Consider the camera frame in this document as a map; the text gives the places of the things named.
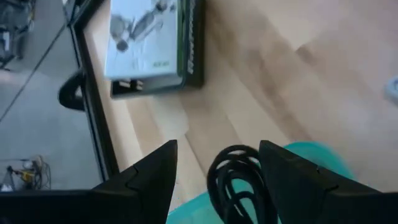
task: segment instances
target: black strap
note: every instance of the black strap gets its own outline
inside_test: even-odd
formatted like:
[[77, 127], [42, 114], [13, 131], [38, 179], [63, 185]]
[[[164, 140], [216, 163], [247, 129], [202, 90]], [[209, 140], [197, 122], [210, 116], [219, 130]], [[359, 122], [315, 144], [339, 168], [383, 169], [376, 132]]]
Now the black strap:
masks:
[[83, 84], [82, 69], [77, 70], [60, 88], [58, 101], [66, 108], [78, 111], [84, 111], [83, 98], [77, 96], [77, 89]]

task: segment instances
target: black object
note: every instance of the black object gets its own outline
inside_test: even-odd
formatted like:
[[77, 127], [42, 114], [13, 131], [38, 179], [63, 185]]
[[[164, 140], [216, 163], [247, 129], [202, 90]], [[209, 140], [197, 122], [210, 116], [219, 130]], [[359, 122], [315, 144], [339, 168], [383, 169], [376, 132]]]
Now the black object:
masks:
[[[230, 146], [221, 151], [211, 164], [207, 188], [211, 203], [225, 223], [252, 223], [240, 200], [253, 203], [258, 223], [276, 223], [277, 215], [259, 163], [259, 153], [249, 146]], [[242, 179], [251, 184], [252, 192], [236, 193], [232, 181]]]
[[[79, 69], [61, 86], [58, 100], [67, 108], [85, 111], [99, 171], [102, 180], [105, 181], [119, 174], [119, 167], [83, 33], [87, 23], [104, 0], [75, 0], [71, 3], [73, 4], [67, 5], [65, 11], [68, 15], [67, 24], [72, 35]], [[79, 88], [81, 97], [76, 94]]]
[[169, 141], [91, 190], [0, 193], [1, 223], [165, 223], [177, 171]]
[[[251, 184], [254, 194], [234, 192], [233, 179]], [[225, 223], [252, 223], [241, 198], [251, 199], [258, 223], [266, 224], [277, 223], [277, 215], [283, 224], [396, 223], [398, 209], [398, 193], [381, 193], [269, 141], [261, 141], [259, 153], [247, 146], [222, 151], [209, 170], [208, 190]]]
[[[66, 6], [65, 14], [67, 23], [74, 34], [74, 47], [78, 59], [82, 76], [94, 79], [93, 68], [90, 55], [85, 43], [85, 37], [82, 35], [87, 22], [92, 18], [98, 8], [104, 3], [104, 0], [75, 0]], [[205, 30], [205, 0], [187, 0], [185, 6], [185, 49], [183, 62], [182, 82], [178, 85], [163, 86], [161, 88], [141, 90], [137, 86], [120, 85], [119, 81], [111, 84], [110, 95], [113, 98], [133, 97], [142, 95], [151, 95], [165, 93], [185, 88], [186, 86], [200, 88], [204, 84], [204, 30]]]

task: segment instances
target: printed illustration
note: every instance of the printed illustration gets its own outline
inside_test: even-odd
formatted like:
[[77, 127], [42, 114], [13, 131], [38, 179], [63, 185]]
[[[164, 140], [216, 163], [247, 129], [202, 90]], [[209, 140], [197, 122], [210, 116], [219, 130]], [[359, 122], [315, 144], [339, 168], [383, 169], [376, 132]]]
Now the printed illustration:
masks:
[[163, 17], [165, 13], [175, 13], [176, 5], [169, 4], [166, 0], [157, 1], [151, 11], [146, 12], [135, 23], [117, 14], [111, 16], [110, 34], [116, 43], [119, 52], [125, 52], [129, 48], [129, 42], [140, 42], [151, 32], [159, 31], [163, 27]]

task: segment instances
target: book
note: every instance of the book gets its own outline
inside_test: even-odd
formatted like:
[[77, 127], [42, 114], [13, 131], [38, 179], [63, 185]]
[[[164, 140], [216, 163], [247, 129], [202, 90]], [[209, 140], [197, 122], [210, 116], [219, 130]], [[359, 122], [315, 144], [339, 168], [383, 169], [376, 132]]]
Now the book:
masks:
[[[159, 94], [181, 90], [185, 86], [194, 88], [203, 86], [205, 81], [205, 0], [112, 0], [111, 2], [114, 1], [119, 2], [118, 4], [127, 1], [127, 4], [124, 6], [132, 6], [131, 2], [137, 1], [144, 1], [145, 4], [150, 3], [146, 7], [146, 13], [154, 13], [154, 10], [162, 11], [163, 8], [168, 8], [174, 13], [173, 15], [175, 17], [173, 19], [176, 19], [176, 28], [173, 29], [172, 34], [170, 33], [170, 35], [175, 35], [174, 38], [176, 41], [171, 40], [168, 42], [170, 43], [168, 45], [169, 52], [171, 52], [168, 57], [169, 62], [161, 66], [161, 68], [152, 68], [150, 69], [151, 72], [147, 73], [137, 69], [124, 69], [124, 71], [127, 71], [124, 75], [116, 75], [112, 69], [109, 69], [108, 74], [105, 76], [111, 79], [110, 94], [112, 98]], [[124, 20], [126, 18], [126, 16], [120, 18], [120, 12], [115, 13], [115, 10], [113, 10], [113, 12], [114, 19]], [[145, 15], [146, 14], [141, 13], [140, 16], [138, 16], [140, 18], [139, 21], [145, 18]], [[146, 36], [139, 35], [138, 31], [134, 32], [134, 29], [138, 29], [137, 27], [140, 26], [138, 26], [138, 23], [132, 22], [132, 19], [128, 21], [127, 24], [125, 22], [121, 23], [120, 21], [111, 21], [111, 23], [113, 23], [113, 26], [112, 29], [109, 28], [111, 33], [109, 46], [113, 42], [113, 49], [119, 48], [119, 53], [127, 52], [127, 48], [130, 49], [131, 47], [137, 46], [134, 44], [130, 46], [131, 40], [126, 38], [130, 37], [130, 34], [134, 40], [142, 40], [142, 37]], [[156, 30], [147, 29], [146, 31], [147, 32], [142, 34], [147, 34], [147, 36], [157, 35], [153, 33], [156, 32]], [[129, 56], [126, 60], [132, 60], [132, 57]], [[145, 57], [141, 57], [141, 60], [146, 61], [146, 63], [149, 61]]]
[[178, 82], [183, 61], [182, 1], [111, 0], [105, 77]]

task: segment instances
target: gray floor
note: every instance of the gray floor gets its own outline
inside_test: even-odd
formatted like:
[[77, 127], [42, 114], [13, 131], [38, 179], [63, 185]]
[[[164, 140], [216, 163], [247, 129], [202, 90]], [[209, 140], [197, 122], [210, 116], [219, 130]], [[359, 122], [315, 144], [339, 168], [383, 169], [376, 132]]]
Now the gray floor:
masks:
[[7, 112], [0, 120], [0, 160], [40, 154], [51, 167], [53, 189], [89, 189], [100, 183], [100, 175], [86, 114], [57, 100], [60, 86], [77, 69], [68, 30], [32, 73], [63, 23], [61, 0], [37, 0], [24, 59], [12, 63], [12, 73], [0, 72], [0, 118]]

